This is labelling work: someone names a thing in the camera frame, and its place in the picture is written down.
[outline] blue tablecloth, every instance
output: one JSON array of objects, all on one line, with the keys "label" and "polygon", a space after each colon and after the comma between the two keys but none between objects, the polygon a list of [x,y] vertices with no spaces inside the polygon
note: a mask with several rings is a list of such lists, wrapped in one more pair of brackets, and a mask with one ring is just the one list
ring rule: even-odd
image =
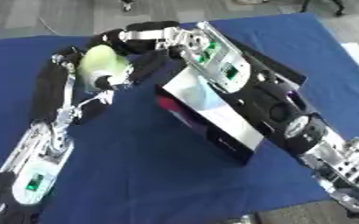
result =
[{"label": "blue tablecloth", "polygon": [[[230,37],[308,76],[303,94],[345,137],[359,136],[359,67],[312,15],[214,21]],[[34,79],[55,50],[86,38],[0,40],[0,164],[27,128]],[[168,71],[162,68],[161,73]],[[85,126],[43,223],[212,223],[327,195],[265,141],[246,167],[159,108],[151,79]]]}]

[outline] gray floor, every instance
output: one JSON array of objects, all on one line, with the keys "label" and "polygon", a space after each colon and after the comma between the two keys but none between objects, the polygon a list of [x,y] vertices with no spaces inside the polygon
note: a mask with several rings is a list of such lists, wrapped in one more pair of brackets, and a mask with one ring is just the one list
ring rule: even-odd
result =
[{"label": "gray floor", "polygon": [[[128,13],[117,0],[0,0],[0,39],[39,34],[90,35],[147,20],[193,22],[293,13],[300,0],[271,0],[259,5],[237,5],[231,0],[136,0]],[[328,0],[313,0],[309,11],[340,42],[359,43],[359,0],[346,0],[347,14],[334,17]],[[334,202],[319,202],[262,213],[264,224],[349,224]]]}]

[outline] robotic arm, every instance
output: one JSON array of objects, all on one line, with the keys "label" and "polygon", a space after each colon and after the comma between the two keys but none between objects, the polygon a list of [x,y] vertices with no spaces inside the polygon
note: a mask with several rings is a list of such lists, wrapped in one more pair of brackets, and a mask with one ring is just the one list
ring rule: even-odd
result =
[{"label": "robotic arm", "polygon": [[359,216],[359,138],[346,141],[298,93],[283,73],[207,22],[193,30],[166,27],[121,31],[124,43],[153,40],[195,68],[255,129],[314,171],[326,192]]}]

